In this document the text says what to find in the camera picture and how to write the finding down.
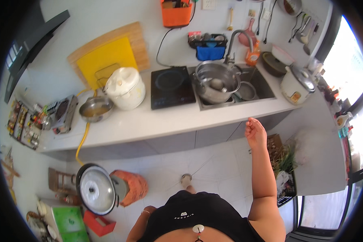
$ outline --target necklace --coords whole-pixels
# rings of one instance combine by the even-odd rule
[[[202,232],[203,232],[203,230],[204,230],[204,226],[203,226],[203,225],[201,225],[201,224],[197,224],[197,225],[195,225],[195,226],[192,228],[192,230],[193,230],[195,233],[197,233],[197,234],[198,234],[198,239],[197,239],[197,240],[195,240],[195,242],[198,242],[198,241],[203,242],[203,240],[201,240],[201,239],[200,239],[200,235],[201,235],[201,233],[202,233]]]

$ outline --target white countertop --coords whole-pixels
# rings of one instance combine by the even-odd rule
[[[257,63],[257,68],[269,84],[276,99],[262,99],[202,111],[199,109],[198,102],[151,110],[150,74],[153,70],[141,72],[146,88],[144,101],[134,110],[115,109],[108,119],[90,124],[87,138],[82,147],[127,143],[180,134],[240,122],[248,117],[258,118],[301,107],[301,105],[295,106],[289,103],[281,94],[280,82],[282,78],[267,73],[261,62]],[[86,123],[81,119],[78,109],[92,95],[93,92],[88,91],[79,96],[79,104],[69,133],[56,135],[52,130],[43,132],[37,149],[38,152],[77,149],[86,128]]]

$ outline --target slipper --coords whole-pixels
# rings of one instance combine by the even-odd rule
[[[182,175],[180,182],[182,183],[184,189],[187,189],[187,187],[191,185],[191,180],[192,180],[191,174],[185,173],[184,175]]]

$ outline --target green box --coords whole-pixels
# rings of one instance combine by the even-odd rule
[[[89,242],[86,230],[61,234],[63,242]]]
[[[53,214],[61,235],[86,230],[79,207],[56,207]]]

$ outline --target hanging ladle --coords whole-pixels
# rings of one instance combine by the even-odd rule
[[[306,44],[304,45],[304,47],[303,47],[303,49],[304,49],[304,51],[305,51],[305,53],[306,53],[307,55],[310,55],[310,49],[309,49],[308,45],[309,45],[310,41],[312,40],[313,36],[316,34],[316,32],[317,32],[317,30],[318,30],[318,29],[319,29],[319,24],[316,24],[316,27],[315,27],[315,29],[314,29],[314,31],[313,31],[312,36],[310,37],[310,39],[309,39],[308,43],[306,43]]]

